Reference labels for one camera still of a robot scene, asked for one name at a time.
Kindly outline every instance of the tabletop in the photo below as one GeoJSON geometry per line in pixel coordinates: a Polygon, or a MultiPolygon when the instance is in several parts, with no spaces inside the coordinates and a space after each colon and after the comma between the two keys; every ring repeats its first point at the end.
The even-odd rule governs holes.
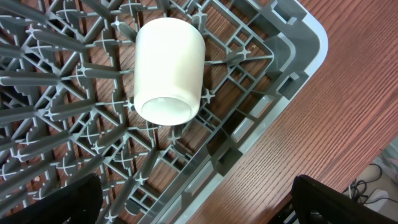
{"type": "Polygon", "coordinates": [[[267,223],[296,175],[342,191],[398,134],[398,1],[301,0],[328,55],[189,223],[267,223]]]}

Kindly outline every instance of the white cup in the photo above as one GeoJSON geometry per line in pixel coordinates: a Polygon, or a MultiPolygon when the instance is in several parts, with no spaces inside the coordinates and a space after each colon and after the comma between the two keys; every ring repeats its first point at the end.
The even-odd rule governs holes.
{"type": "Polygon", "coordinates": [[[205,41],[191,24],[161,18],[137,34],[134,107],[147,121],[177,125],[198,113],[205,41]]]}

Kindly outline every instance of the gray plastic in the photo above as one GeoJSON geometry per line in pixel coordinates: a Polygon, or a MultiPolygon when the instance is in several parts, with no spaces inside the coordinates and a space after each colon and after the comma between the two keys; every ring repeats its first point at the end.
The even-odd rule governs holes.
{"type": "Polygon", "coordinates": [[[0,37],[0,84],[4,86],[0,89],[0,126],[5,133],[0,139],[1,175],[5,180],[0,184],[0,215],[21,202],[28,206],[30,195],[40,200],[63,187],[58,183],[56,169],[62,169],[70,177],[67,185],[99,168],[107,206],[101,209],[97,223],[119,222],[116,217],[123,209],[133,216],[144,213],[139,223],[185,223],[306,84],[322,64],[328,49],[325,30],[296,0],[274,0],[265,7],[254,0],[232,0],[230,7],[238,8],[249,18],[248,22],[237,18],[217,0],[202,3],[188,0],[183,4],[174,0],[156,0],[157,6],[131,1],[121,5],[121,0],[82,2],[93,12],[77,10],[74,0],[54,0],[47,10],[42,1],[39,1],[40,10],[13,0],[3,0],[0,4],[7,12],[0,16],[0,27],[14,38],[10,41],[0,37]],[[226,42],[206,28],[208,15],[203,9],[209,5],[237,27],[226,42]],[[134,70],[120,70],[116,49],[135,43],[140,29],[138,18],[143,11],[162,11],[164,16],[176,11],[226,51],[223,60],[210,60],[205,64],[224,65],[227,74],[215,88],[203,87],[198,115],[187,124],[171,127],[168,136],[171,144],[163,150],[155,143],[155,130],[159,126],[148,122],[144,127],[126,125],[125,108],[134,111],[134,104],[132,98],[124,100],[120,77],[134,73],[134,70]],[[133,27],[121,21],[121,15],[125,14],[133,18],[133,27]],[[78,20],[86,17],[95,17],[96,22],[83,35],[78,20]],[[64,28],[55,26],[53,21],[64,28]],[[268,38],[259,37],[251,25],[268,34],[268,38]],[[115,32],[124,35],[126,40],[113,39],[115,32]],[[242,40],[240,33],[247,39],[242,40]],[[250,57],[251,42],[266,55],[250,57]],[[231,43],[237,44],[238,48],[231,50],[228,47],[231,43]],[[87,51],[93,47],[104,49],[111,59],[111,66],[89,63],[87,51]],[[60,67],[55,52],[63,50],[72,51],[72,54],[60,67]],[[260,74],[254,75],[242,66],[243,62],[254,60],[268,60],[269,63],[260,74]],[[242,74],[238,80],[233,77],[236,71],[242,74]],[[271,79],[272,85],[265,90],[255,90],[265,76],[271,79]],[[112,102],[95,100],[93,78],[114,81],[112,102]],[[243,85],[245,79],[251,81],[249,86],[243,85]],[[77,90],[69,80],[77,80],[85,92],[77,90]],[[231,111],[219,118],[208,105],[226,82],[232,82],[242,95],[231,111]],[[38,87],[43,86],[46,89],[40,95],[38,87]],[[79,101],[64,104],[63,97],[68,92],[79,101]],[[238,109],[249,95],[259,96],[257,103],[250,111],[238,109]],[[109,114],[103,107],[106,105],[111,105],[117,116],[109,114]],[[224,126],[235,113],[244,119],[228,134],[224,126]],[[68,118],[71,116],[76,120],[70,126],[68,118]],[[115,128],[100,133],[96,124],[99,116],[115,128]],[[15,121],[19,122],[17,129],[12,126],[15,121]],[[178,143],[191,123],[200,124],[210,134],[196,149],[195,155],[178,143]],[[58,133],[50,135],[47,127],[58,133]],[[210,150],[209,142],[219,135],[224,136],[224,141],[217,150],[210,150]],[[131,154],[127,148],[130,139],[146,151],[131,154]],[[17,145],[21,144],[25,146],[19,149],[17,145]],[[63,159],[54,160],[52,150],[61,144],[67,145],[68,152],[63,159]],[[76,157],[73,144],[91,157],[76,157]],[[169,152],[176,154],[174,159],[165,157],[169,152]],[[23,163],[37,156],[40,156],[40,162],[30,162],[28,166],[23,163]],[[141,169],[134,171],[131,161],[138,157],[146,158],[141,169]],[[159,161],[178,172],[163,192],[156,191],[146,182],[159,161]],[[107,180],[105,166],[124,180],[107,180]],[[46,181],[41,189],[28,191],[26,183],[42,173],[46,181]],[[123,187],[111,203],[109,189],[117,185],[123,187]],[[144,195],[137,197],[138,190],[144,195]],[[144,203],[147,197],[152,203],[144,203]]]}

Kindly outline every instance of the cable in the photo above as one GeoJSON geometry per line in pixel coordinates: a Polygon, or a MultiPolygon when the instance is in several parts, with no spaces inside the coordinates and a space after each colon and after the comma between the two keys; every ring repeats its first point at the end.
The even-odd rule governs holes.
{"type": "Polygon", "coordinates": [[[356,181],[356,179],[355,179],[354,182],[352,184],[350,184],[347,187],[347,189],[344,191],[344,192],[346,192],[348,190],[349,191],[349,197],[353,201],[355,201],[357,203],[360,203],[360,204],[363,204],[362,203],[362,198],[363,197],[364,198],[369,198],[368,195],[364,194],[365,191],[368,189],[368,183],[372,183],[372,182],[378,181],[382,177],[382,169],[381,169],[381,167],[379,165],[377,165],[377,164],[370,164],[370,165],[377,166],[379,168],[379,175],[374,180],[370,180],[370,181],[365,181],[365,180],[356,181]],[[364,185],[362,190],[358,189],[358,187],[360,185],[364,185]]]}
{"type": "Polygon", "coordinates": [[[391,202],[398,203],[398,201],[396,201],[396,200],[394,200],[394,199],[383,197],[383,198],[378,198],[378,199],[376,199],[376,200],[374,200],[374,201],[372,201],[372,202],[365,202],[365,203],[363,203],[363,204],[375,203],[375,202],[378,202],[378,201],[380,201],[380,200],[382,200],[382,199],[386,199],[386,200],[390,200],[391,202]]]}

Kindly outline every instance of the wood grain surface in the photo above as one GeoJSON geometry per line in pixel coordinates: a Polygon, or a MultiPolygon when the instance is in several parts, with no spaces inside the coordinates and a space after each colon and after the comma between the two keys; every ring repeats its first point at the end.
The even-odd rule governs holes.
{"type": "Polygon", "coordinates": [[[296,175],[342,191],[398,135],[398,1],[300,2],[325,62],[189,223],[267,223],[296,175]]]}

